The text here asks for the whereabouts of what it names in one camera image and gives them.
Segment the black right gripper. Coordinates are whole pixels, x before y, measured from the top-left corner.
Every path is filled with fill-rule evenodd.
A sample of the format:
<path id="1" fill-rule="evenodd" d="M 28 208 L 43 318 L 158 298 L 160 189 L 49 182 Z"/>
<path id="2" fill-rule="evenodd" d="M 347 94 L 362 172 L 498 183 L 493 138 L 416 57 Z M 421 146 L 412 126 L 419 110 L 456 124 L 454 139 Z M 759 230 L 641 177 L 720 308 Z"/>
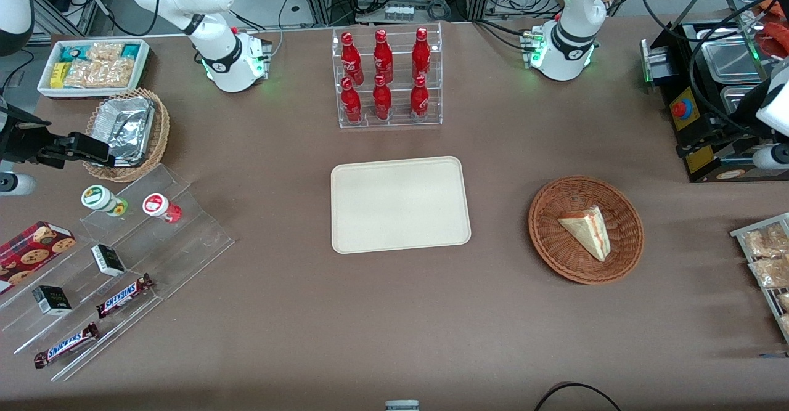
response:
<path id="1" fill-rule="evenodd" d="M 68 153 L 79 157 L 90 166 L 114 168 L 116 156 L 110 145 L 76 131 L 67 136 L 54 135 L 51 125 L 15 106 L 2 106 L 1 155 L 3 161 L 31 163 L 63 169 Z"/>

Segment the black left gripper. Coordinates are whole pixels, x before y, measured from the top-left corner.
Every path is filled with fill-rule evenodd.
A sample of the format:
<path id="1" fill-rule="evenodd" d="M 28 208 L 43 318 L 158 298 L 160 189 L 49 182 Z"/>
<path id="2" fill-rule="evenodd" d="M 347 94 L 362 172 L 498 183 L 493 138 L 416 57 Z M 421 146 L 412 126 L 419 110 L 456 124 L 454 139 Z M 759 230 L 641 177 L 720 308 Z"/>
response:
<path id="1" fill-rule="evenodd" d="M 762 122 L 753 114 L 702 114 L 700 119 L 702 126 L 685 128 L 685 145 L 676 146 L 679 158 L 706 149 L 715 155 L 728 146 L 732 146 L 736 153 L 742 153 L 762 144 Z"/>

